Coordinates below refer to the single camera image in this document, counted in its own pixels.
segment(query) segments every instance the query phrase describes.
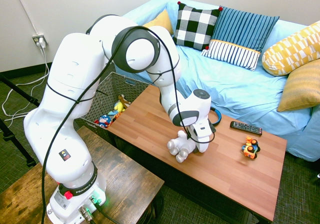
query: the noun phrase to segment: gray basket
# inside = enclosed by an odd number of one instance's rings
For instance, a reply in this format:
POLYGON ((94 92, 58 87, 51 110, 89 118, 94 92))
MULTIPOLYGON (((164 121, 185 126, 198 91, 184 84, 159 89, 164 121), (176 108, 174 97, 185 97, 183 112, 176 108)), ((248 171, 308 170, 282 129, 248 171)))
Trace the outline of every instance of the gray basket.
POLYGON ((108 129, 99 126, 94 121, 114 109, 119 95, 123 94, 127 101, 133 102, 148 85, 148 83, 111 72, 98 86, 90 111, 85 116, 76 119, 76 124, 79 127, 87 127, 112 144, 108 129))

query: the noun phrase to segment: red button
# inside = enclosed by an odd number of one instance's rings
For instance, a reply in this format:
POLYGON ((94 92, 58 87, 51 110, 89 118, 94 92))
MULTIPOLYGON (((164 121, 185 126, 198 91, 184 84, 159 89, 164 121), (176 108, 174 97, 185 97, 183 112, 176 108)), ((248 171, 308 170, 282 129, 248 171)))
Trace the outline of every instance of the red button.
POLYGON ((67 200, 69 200, 69 199, 72 198, 74 195, 72 195, 72 193, 68 190, 68 191, 65 192, 64 196, 65 196, 65 198, 66 198, 67 200))

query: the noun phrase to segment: headphones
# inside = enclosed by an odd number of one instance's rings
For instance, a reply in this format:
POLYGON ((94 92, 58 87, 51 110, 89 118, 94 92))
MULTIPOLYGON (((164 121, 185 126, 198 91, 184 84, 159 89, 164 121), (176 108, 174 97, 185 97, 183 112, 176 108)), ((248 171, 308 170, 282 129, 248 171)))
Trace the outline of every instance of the headphones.
POLYGON ((215 123, 211 123, 211 121, 209 120, 209 124, 210 124, 211 130, 214 133, 216 131, 215 127, 221 122, 222 116, 221 116, 221 112, 218 111, 217 109, 215 109, 214 107, 210 107, 210 110, 214 111, 215 114, 218 117, 218 120, 215 123))

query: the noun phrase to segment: yellow pillow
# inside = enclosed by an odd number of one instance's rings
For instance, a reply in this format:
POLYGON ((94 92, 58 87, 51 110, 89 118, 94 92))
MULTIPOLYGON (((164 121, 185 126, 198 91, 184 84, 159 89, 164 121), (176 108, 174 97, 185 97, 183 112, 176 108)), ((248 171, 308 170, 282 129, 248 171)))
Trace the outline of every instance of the yellow pillow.
POLYGON ((146 28, 161 26, 167 29, 171 35, 174 33, 167 10, 164 10, 154 20, 144 24, 143 26, 146 28))
POLYGON ((286 80, 278 112, 315 107, 320 104, 320 59, 291 72, 286 80))
POLYGON ((274 76, 288 75, 320 58, 320 21, 277 42, 262 56, 263 68, 274 76))

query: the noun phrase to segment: white cable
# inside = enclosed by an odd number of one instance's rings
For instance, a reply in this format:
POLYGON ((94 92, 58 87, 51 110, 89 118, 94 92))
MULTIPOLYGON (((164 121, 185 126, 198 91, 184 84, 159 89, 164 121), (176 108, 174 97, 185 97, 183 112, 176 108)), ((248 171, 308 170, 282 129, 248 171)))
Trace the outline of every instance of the white cable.
POLYGON ((38 31, 37 31, 37 28, 36 28, 36 26, 35 26, 35 24, 34 24, 33 20, 31 19, 31 16, 30 16, 30 14, 29 14, 29 12, 28 12, 28 10, 27 10, 26 6, 25 6, 25 5, 24 5, 24 3, 22 2, 22 0, 19 0, 19 1, 20 1, 21 5, 22 5, 22 7, 23 7, 23 9, 24 9, 24 11, 25 11, 25 13, 26 13, 26 16, 28 17, 28 19, 29 19, 29 21, 30 21, 30 23, 31 23, 31 25, 32 25, 32 27, 33 27, 33 29, 34 29, 34 31, 35 31, 35 34, 39 35, 39 33, 38 33, 38 31))
MULTIPOLYGON (((36 83, 36 82, 38 82, 38 81, 41 81, 41 80, 44 80, 48 75, 49 75, 49 67, 48 67, 48 64, 47 64, 47 56, 46 56, 46 52, 45 52, 45 50, 41 47, 40 48, 40 50, 41 50, 41 53, 42 53, 42 55, 43 55, 43 57, 44 57, 44 62, 45 62, 45 72, 44 72, 44 76, 43 77, 41 77, 41 78, 39 78, 39 79, 37 79, 37 80, 34 80, 34 81, 32 81, 32 82, 29 82, 29 83, 19 83, 19 84, 16 84, 16 86, 26 86, 26 85, 30 85, 30 84, 33 84, 33 83, 36 83)), ((10 96, 10 94, 12 93, 12 91, 13 91, 13 89, 11 89, 9 92, 8 92, 8 95, 6 96, 6 99, 5 99, 5 101, 2 103, 2 110, 3 110, 3 113, 7 116, 7 117, 12 117, 12 116, 14 116, 14 115, 10 115, 10 114, 7 114, 7 112, 6 112, 6 110, 5 110, 5 103, 7 102, 7 100, 9 99, 9 96, 10 96)))
MULTIPOLYGON (((44 48, 43 48, 42 46, 40 47, 40 51, 41 51, 41 53, 42 53, 42 55, 43 55, 43 57, 44 57, 44 62, 45 62, 44 76, 41 77, 41 78, 39 78, 38 80, 29 82, 29 83, 17 84, 17 85, 16 85, 16 86, 18 86, 18 85, 29 85, 29 84, 33 84, 33 83, 35 83, 35 82, 37 82, 37 81, 40 81, 40 80, 42 79, 42 81, 41 81, 39 84, 35 85, 35 86, 31 89, 30 96, 32 96, 32 93, 33 93, 34 88, 40 86, 40 85, 45 81, 45 78, 49 75, 49 67, 48 67, 48 64, 47 64, 46 52, 45 52, 45 50, 44 50, 44 48)), ((4 104, 5 104, 6 101, 8 100, 9 95, 10 95, 10 93, 11 93, 12 91, 13 91, 13 89, 11 89, 11 90, 9 91, 9 93, 8 93, 8 95, 7 95, 4 103, 2 104, 2 110, 3 110, 4 114, 5 114, 6 116, 8 116, 8 117, 12 117, 12 118, 5 119, 5 120, 4 120, 4 121, 11 121, 10 125, 8 126, 8 128, 12 125, 12 123, 14 122, 14 119, 23 118, 23 117, 25 117, 25 116, 29 113, 29 111, 28 111, 28 112, 25 112, 25 113, 20 113, 19 116, 16 116, 16 114, 17 114, 18 112, 26 109, 26 108, 29 106, 29 104, 30 104, 30 102, 29 102, 24 108, 22 108, 22 109, 20 109, 20 110, 17 110, 13 115, 8 115, 8 114, 6 113, 5 108, 4 108, 4 104)))

